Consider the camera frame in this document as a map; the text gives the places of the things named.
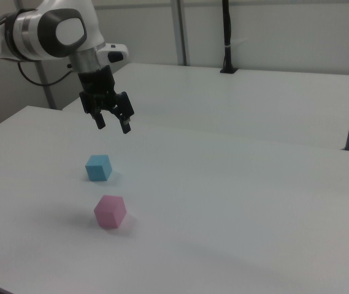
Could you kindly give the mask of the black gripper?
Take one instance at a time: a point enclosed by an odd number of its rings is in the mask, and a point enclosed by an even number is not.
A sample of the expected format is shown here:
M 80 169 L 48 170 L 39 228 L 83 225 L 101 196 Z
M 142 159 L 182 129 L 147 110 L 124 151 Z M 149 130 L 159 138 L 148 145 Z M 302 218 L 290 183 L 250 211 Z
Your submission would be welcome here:
M 98 129 L 105 127 L 102 110 L 118 116 L 124 134 L 131 131 L 133 107 L 126 92 L 115 92 L 115 80 L 110 66 L 91 73 L 80 73 L 83 91 L 80 93 L 83 109 L 95 120 Z

